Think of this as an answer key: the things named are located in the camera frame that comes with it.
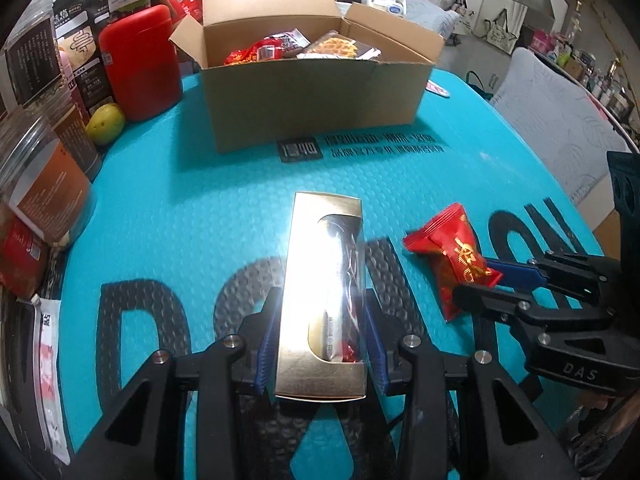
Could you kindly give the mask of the small red candy packet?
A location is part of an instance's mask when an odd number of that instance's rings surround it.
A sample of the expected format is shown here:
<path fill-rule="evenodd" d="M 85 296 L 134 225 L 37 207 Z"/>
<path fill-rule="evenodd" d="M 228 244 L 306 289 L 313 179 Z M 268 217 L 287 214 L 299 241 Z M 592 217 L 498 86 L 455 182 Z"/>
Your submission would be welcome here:
<path fill-rule="evenodd" d="M 435 275 L 440 310 L 446 322 L 461 310 L 454 289 L 475 284 L 494 287 L 502 273 L 492 268 L 480 252 L 468 215 L 460 203 L 447 206 L 422 228 L 408 233 L 402 244 L 412 254 L 427 258 Z"/>

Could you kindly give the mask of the large red snack bag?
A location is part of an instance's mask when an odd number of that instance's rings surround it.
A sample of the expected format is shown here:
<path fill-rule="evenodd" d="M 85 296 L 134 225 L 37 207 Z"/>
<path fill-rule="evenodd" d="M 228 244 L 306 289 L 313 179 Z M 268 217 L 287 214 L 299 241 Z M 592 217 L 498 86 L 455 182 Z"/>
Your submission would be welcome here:
<path fill-rule="evenodd" d="M 225 59 L 224 65 L 240 65 L 264 61 L 280 60 L 282 50 L 279 41 L 270 37 L 255 42 L 250 47 L 232 51 Z"/>

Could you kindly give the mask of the packaged yellow waffle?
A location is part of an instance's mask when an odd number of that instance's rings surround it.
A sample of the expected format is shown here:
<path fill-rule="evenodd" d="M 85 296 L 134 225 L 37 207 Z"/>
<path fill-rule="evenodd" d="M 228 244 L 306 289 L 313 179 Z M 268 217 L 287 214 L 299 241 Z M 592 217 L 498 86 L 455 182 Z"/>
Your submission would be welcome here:
<path fill-rule="evenodd" d="M 377 60 L 382 52 L 361 41 L 331 30 L 310 44 L 297 58 L 342 58 L 343 60 Z"/>

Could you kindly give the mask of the brown cereal snack bag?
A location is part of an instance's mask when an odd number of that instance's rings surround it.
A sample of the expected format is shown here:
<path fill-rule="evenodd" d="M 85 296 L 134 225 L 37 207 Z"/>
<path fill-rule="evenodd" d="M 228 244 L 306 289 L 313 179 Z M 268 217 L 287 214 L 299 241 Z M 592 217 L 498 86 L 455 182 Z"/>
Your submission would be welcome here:
<path fill-rule="evenodd" d="M 302 53 L 306 47 L 311 45 L 309 39 L 297 28 L 286 32 L 277 32 L 270 36 L 270 39 L 278 40 L 282 50 L 282 58 L 295 58 Z"/>

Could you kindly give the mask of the teal bubble mat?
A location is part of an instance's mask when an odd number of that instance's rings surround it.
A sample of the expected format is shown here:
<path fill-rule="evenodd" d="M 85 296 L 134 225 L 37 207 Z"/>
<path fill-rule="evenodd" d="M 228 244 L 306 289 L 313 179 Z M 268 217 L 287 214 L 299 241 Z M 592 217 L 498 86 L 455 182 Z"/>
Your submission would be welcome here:
<path fill-rule="evenodd" d="M 573 478 L 518 388 L 520 345 L 477 346 L 440 286 L 526 289 L 599 255 L 572 200 L 460 78 L 410 125 L 214 145 L 204 79 L 133 126 L 66 261 L 69 479 L 445 479 L 454 436 L 514 427 L 524 477 Z"/>

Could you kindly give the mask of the grey covered chair near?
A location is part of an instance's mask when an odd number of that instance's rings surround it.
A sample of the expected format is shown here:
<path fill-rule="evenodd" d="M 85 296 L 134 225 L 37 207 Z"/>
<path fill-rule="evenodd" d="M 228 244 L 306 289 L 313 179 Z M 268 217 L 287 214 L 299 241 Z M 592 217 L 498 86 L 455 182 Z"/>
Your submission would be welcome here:
<path fill-rule="evenodd" d="M 535 152 L 574 204 L 608 174 L 606 153 L 628 150 L 587 92 L 555 73 L 531 50 L 513 51 L 506 76 L 490 104 Z"/>

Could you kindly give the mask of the pink rose wrapper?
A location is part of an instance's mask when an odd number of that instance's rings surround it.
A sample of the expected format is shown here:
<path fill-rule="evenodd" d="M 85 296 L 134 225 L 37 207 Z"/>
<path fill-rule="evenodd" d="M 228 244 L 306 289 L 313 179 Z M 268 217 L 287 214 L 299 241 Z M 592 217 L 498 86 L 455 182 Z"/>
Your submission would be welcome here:
<path fill-rule="evenodd" d="M 441 96 L 442 98 L 445 99 L 449 99 L 450 98 L 450 92 L 447 91 L 446 89 L 442 88 L 442 86 L 440 86 L 439 84 L 436 84 L 436 82 L 434 81 L 427 81 L 427 84 L 425 86 L 425 90 L 428 92 L 431 92 L 433 94 L 436 94 L 436 96 Z"/>

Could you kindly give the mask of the green yellow fruit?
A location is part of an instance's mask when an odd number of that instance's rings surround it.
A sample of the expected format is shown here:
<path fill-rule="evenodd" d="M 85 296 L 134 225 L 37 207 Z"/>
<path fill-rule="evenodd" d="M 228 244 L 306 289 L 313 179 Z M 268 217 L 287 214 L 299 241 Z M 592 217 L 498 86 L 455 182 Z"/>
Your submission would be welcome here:
<path fill-rule="evenodd" d="M 91 116 L 86 127 L 89 139 L 97 146 L 115 141 L 126 125 L 126 117 L 116 103 L 100 106 Z"/>

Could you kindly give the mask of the orange label jar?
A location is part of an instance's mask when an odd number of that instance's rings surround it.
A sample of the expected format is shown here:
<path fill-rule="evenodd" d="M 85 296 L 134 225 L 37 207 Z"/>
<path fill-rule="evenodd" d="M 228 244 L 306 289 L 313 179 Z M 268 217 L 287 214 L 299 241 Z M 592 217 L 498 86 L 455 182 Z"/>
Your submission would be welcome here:
<path fill-rule="evenodd" d="M 47 119 L 19 107 L 1 122 L 1 198 L 52 247 L 73 244 L 96 206 L 90 180 Z"/>

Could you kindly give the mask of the red plastic canister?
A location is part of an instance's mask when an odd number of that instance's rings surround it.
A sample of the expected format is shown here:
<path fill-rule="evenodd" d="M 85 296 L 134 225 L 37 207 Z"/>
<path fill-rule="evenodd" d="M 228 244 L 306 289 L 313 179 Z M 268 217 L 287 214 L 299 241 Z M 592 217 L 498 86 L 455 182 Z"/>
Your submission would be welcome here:
<path fill-rule="evenodd" d="M 158 4 L 108 24 L 99 47 L 114 99 L 130 122 L 144 122 L 177 104 L 182 83 L 171 16 Z"/>

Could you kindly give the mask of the pink bottle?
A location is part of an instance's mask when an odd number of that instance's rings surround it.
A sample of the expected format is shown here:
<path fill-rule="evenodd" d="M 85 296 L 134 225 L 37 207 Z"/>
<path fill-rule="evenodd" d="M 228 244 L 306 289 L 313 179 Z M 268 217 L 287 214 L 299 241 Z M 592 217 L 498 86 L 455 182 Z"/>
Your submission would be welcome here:
<path fill-rule="evenodd" d="M 60 54 L 62 70 L 65 76 L 68 90 L 70 90 L 70 95 L 72 96 L 72 101 L 78 108 L 80 116 L 82 117 L 82 121 L 85 123 L 85 125 L 88 125 L 90 115 L 85 107 L 84 100 L 82 99 L 77 81 L 75 79 L 72 64 L 70 64 L 70 58 L 62 49 L 58 50 L 58 53 Z"/>

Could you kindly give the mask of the open cardboard box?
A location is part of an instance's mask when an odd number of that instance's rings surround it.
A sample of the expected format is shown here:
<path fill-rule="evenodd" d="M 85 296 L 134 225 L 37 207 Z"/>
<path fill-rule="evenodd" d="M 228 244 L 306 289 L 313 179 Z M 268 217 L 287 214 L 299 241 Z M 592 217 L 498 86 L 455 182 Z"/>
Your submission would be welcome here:
<path fill-rule="evenodd" d="M 373 60 L 282 58 L 228 65 L 233 51 L 297 29 L 310 41 L 335 30 L 377 48 Z M 414 121 L 442 36 L 387 12 L 334 0 L 203 0 L 171 41 L 201 67 L 216 149 L 242 148 Z"/>

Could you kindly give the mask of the black stand-up pouch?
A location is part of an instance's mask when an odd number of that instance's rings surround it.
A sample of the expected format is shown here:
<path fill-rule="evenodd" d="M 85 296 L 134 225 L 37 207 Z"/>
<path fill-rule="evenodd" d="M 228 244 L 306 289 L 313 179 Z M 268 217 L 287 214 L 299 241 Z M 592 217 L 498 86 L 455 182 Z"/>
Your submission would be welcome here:
<path fill-rule="evenodd" d="M 130 15 L 150 8 L 160 0 L 146 0 L 131 10 L 117 11 L 114 18 L 108 0 L 55 0 L 54 30 L 58 48 L 66 55 L 88 116 L 101 105 L 114 101 L 99 47 L 102 30 Z"/>

